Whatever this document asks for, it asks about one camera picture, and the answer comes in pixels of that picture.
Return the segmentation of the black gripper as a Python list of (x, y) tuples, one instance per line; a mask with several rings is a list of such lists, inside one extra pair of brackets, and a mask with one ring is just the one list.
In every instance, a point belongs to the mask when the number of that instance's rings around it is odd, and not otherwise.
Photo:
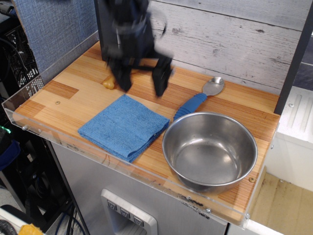
[(133, 69), (153, 71), (156, 96), (162, 96), (173, 73), (172, 58), (155, 50), (155, 37), (149, 11), (139, 14), (138, 20), (113, 20), (117, 47), (107, 48), (105, 57), (120, 88), (127, 92), (131, 86)]

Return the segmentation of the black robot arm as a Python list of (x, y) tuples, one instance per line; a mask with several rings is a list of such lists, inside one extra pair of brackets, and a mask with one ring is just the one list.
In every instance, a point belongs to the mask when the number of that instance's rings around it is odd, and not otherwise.
[(117, 49), (106, 49), (105, 58), (121, 89), (131, 86), (133, 69), (151, 71), (156, 96), (163, 95), (172, 73), (172, 58), (155, 49), (147, 0), (106, 0), (112, 16)]

